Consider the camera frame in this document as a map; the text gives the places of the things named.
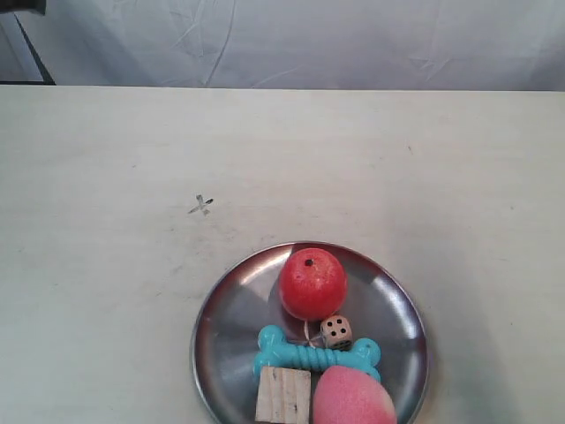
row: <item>teal bone toy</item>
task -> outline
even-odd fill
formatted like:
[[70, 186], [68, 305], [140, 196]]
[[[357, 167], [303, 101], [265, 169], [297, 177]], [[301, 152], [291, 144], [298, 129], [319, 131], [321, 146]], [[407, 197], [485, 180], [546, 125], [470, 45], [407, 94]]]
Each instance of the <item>teal bone toy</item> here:
[[375, 369], [380, 360], [380, 347], [370, 338], [360, 338], [349, 352], [340, 352], [290, 344], [280, 327], [268, 325], [259, 333], [259, 348], [261, 352], [253, 363], [256, 379], [265, 366], [324, 371], [333, 365], [341, 365], [359, 369], [380, 382], [379, 372]]

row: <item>red apple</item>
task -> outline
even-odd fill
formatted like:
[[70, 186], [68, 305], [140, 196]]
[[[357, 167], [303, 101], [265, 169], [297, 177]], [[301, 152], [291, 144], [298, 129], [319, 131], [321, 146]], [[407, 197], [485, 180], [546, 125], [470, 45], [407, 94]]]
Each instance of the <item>red apple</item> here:
[[279, 295], [289, 314], [303, 321], [322, 321], [342, 307], [347, 276], [337, 258], [314, 247], [299, 250], [282, 267]]

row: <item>silver plate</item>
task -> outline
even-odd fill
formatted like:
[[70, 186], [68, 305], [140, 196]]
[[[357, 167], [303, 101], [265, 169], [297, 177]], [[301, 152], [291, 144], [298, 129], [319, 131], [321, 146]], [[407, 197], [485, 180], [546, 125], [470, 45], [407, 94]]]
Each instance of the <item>silver plate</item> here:
[[[355, 338], [370, 337], [381, 350], [377, 366], [392, 397], [398, 423], [412, 422], [426, 393], [426, 332], [412, 301], [374, 261], [345, 247], [318, 242], [270, 247], [241, 261], [210, 292], [192, 333], [192, 370], [200, 395], [221, 424], [254, 423], [257, 384], [252, 363], [261, 328], [276, 324], [287, 338], [305, 341], [304, 324], [279, 303], [276, 282], [290, 254], [306, 247], [328, 250], [345, 267], [349, 290], [340, 313]], [[310, 334], [318, 333], [313, 326]], [[313, 375], [313, 389], [317, 378]]]

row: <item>plate rim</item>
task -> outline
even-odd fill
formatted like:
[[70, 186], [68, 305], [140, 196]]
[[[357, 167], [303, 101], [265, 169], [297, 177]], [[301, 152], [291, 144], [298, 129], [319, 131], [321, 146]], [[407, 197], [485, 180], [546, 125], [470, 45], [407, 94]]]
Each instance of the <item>plate rim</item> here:
[[410, 418], [407, 421], [407, 424], [412, 424], [414, 422], [414, 420], [418, 417], [418, 415], [419, 415], [419, 413], [422, 409], [422, 406], [424, 404], [424, 401], [426, 400], [426, 396], [427, 396], [427, 393], [429, 391], [429, 386], [430, 386], [430, 375], [431, 375], [431, 367], [432, 367], [432, 362], [431, 362], [432, 350], [431, 350], [430, 340], [429, 340], [427, 330], [426, 330], [426, 324], [425, 324], [424, 319], [422, 318], [422, 314], [419, 312], [419, 309], [418, 309], [415, 301], [410, 296], [410, 294], [406, 291], [406, 289], [403, 287], [403, 285], [400, 284], [398, 282], [398, 280], [396, 278], [394, 278], [393, 275], [390, 272], [388, 272], [387, 269], [385, 269], [383, 266], [381, 266], [377, 261], [375, 261], [375, 260], [371, 259], [369, 256], [366, 256], [365, 254], [362, 254], [362, 253], [358, 252], [357, 250], [353, 250], [349, 247], [338, 245], [338, 244], [332, 243], [332, 242], [318, 241], [318, 240], [287, 241], [287, 242], [283, 242], [283, 243], [278, 243], [276, 245], [263, 247], [262, 249], [257, 250], [256, 252], [248, 254], [245, 258], [241, 259], [240, 261], [237, 261], [234, 265], [229, 267], [222, 274], [222, 276], [220, 276], [220, 278], [218, 278], [218, 280], [215, 282], [215, 284], [212, 286], [212, 288], [208, 291], [206, 297], [204, 298], [204, 300], [202, 300], [202, 305], [200, 306], [200, 310], [198, 312], [198, 315], [196, 315], [196, 320], [194, 321], [194, 324], [192, 325], [192, 334], [191, 334], [191, 341], [190, 341], [190, 362], [191, 362], [190, 369], [191, 369], [191, 372], [192, 372], [192, 381], [193, 381], [194, 385], [196, 386], [196, 389], [197, 389], [197, 391], [200, 395], [201, 403], [204, 404], [209, 416], [212, 418], [212, 420], [215, 423], [225, 424], [224, 422], [220, 421], [220, 419], [216, 416], [216, 414], [212, 410], [210, 404], [208, 403], [206, 396], [204, 395], [204, 392], [202, 391], [202, 387], [200, 385], [200, 380], [198, 378], [198, 370], [196, 369], [196, 360], [195, 360], [195, 344], [196, 344], [197, 330], [198, 330], [200, 321], [202, 320], [202, 315], [204, 314], [204, 309], [206, 308], [206, 305], [207, 305], [208, 301], [210, 300], [210, 298], [212, 297], [212, 295], [215, 293], [215, 290], [220, 286], [220, 284], [222, 283], [224, 278], [230, 272], [232, 272], [234, 269], [239, 267], [242, 263], [249, 261], [252, 257], [254, 257], [258, 254], [262, 254], [264, 252], [267, 252], [269, 250], [279, 248], [279, 247], [303, 245], [303, 244], [332, 246], [332, 247], [340, 248], [340, 249], [343, 249], [343, 250], [347, 250], [350, 253], [356, 254], [356, 255], [362, 257], [363, 259], [365, 259], [369, 262], [372, 262], [373, 264], [377, 265], [387, 275], [387, 277], [390, 278], [396, 284], [396, 286], [401, 290], [401, 292], [404, 294], [406, 299], [412, 305], [412, 308], [414, 309], [414, 312], [415, 312], [416, 316], [418, 317], [420, 327], [422, 328], [424, 340], [426, 341], [426, 378], [424, 380], [424, 387], [422, 389], [422, 394], [420, 395], [418, 402], [416, 403], [416, 407], [414, 408], [414, 412], [412, 413], [412, 415], [410, 416]]

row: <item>white backdrop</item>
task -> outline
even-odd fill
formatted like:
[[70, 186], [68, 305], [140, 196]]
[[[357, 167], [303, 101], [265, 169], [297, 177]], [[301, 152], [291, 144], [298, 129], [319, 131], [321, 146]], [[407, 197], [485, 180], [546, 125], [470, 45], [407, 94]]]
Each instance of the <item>white backdrop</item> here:
[[57, 84], [565, 90], [559, 0], [56, 0]]

